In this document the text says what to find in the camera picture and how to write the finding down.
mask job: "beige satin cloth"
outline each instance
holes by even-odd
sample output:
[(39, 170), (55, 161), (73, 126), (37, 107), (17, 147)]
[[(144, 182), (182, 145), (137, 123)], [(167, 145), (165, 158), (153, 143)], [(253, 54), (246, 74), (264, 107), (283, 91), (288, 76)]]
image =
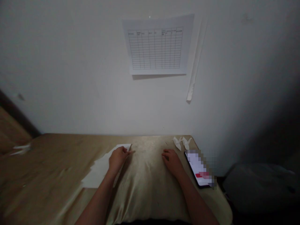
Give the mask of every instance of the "beige satin cloth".
[[(161, 154), (165, 148), (175, 149), (185, 171), (219, 223), (231, 224), (232, 211), (219, 186), (214, 190), (199, 189), (196, 186), (184, 156), (184, 146), (181, 146), (182, 151), (179, 151), (169, 136), (168, 139), (164, 136), (148, 137), (132, 143), (131, 150), (134, 153), (127, 158), (113, 190), (106, 224), (149, 218), (191, 222), (180, 185), (162, 160)], [(198, 149), (194, 140), (190, 143), (190, 149)], [(77, 220), (95, 191), (82, 191), (66, 215), (67, 224), (73, 224)]]
[[(107, 224), (149, 218), (189, 222), (180, 186), (161, 158), (163, 149), (175, 149), (196, 185), (184, 146), (181, 143), (180, 152), (172, 138), (75, 134), (35, 138), (26, 154), (0, 157), (0, 212), (5, 224), (74, 224), (96, 191), (82, 189), (80, 181), (96, 159), (123, 143), (132, 143), (135, 153), (125, 162), (113, 190)], [(198, 149), (194, 140), (190, 149)], [(220, 224), (231, 224), (232, 212), (219, 187), (196, 188)]]

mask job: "paper sheet on wall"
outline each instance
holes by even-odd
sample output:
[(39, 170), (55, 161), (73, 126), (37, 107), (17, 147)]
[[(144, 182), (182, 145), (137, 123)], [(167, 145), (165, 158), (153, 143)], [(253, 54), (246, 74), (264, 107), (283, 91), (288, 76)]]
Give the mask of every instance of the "paper sheet on wall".
[(194, 14), (123, 20), (131, 75), (186, 74)]

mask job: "printed table grid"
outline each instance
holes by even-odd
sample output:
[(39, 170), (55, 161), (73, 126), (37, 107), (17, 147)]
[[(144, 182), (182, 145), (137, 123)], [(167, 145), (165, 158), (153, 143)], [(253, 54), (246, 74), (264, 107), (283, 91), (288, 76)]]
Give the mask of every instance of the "printed table grid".
[(183, 27), (128, 30), (134, 70), (179, 69)]

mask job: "person's left hand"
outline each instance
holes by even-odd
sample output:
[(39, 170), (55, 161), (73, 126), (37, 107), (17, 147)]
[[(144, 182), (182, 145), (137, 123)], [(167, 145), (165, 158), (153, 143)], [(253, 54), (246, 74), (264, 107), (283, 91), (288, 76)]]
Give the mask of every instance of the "person's left hand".
[(131, 151), (127, 151), (124, 146), (118, 147), (112, 152), (112, 155), (109, 158), (109, 169), (108, 173), (111, 173), (113, 176), (116, 176), (124, 164), (126, 157), (131, 154)]

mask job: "paper scrap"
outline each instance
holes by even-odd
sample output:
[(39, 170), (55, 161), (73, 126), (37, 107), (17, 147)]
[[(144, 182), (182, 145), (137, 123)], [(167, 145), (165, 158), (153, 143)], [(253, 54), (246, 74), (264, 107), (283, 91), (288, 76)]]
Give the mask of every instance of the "paper scrap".
[(131, 75), (187, 74), (194, 14), (123, 20)]
[[(82, 186), (84, 188), (98, 188), (101, 184), (102, 180), (104, 179), (106, 172), (109, 168), (109, 158), (112, 155), (113, 151), (116, 150), (118, 147), (124, 146), (127, 151), (129, 151), (131, 144), (118, 144), (116, 145), (110, 152), (106, 153), (102, 158), (97, 159), (94, 162), (94, 165), (91, 167), (91, 171), (88, 175), (81, 181)], [(113, 187), (115, 187), (117, 180), (119, 178), (120, 172), (123, 166), (121, 167), (120, 171), (118, 172)]]
[(183, 143), (183, 145), (184, 145), (184, 147), (185, 147), (186, 150), (189, 150), (189, 149), (190, 149), (189, 143), (191, 142), (191, 139), (192, 139), (192, 138), (190, 138), (190, 139), (187, 141), (187, 140), (185, 139), (185, 137), (182, 138), (182, 143)]
[(19, 155), (19, 154), (23, 155), (30, 150), (30, 143), (28, 145), (15, 146), (15, 147), (13, 147), (13, 149), (22, 149), (22, 150), (12, 153), (10, 155)]
[(182, 141), (182, 137), (180, 137), (179, 140), (177, 140), (176, 137), (173, 137), (173, 141), (174, 141), (175, 146), (181, 151), (180, 142)]

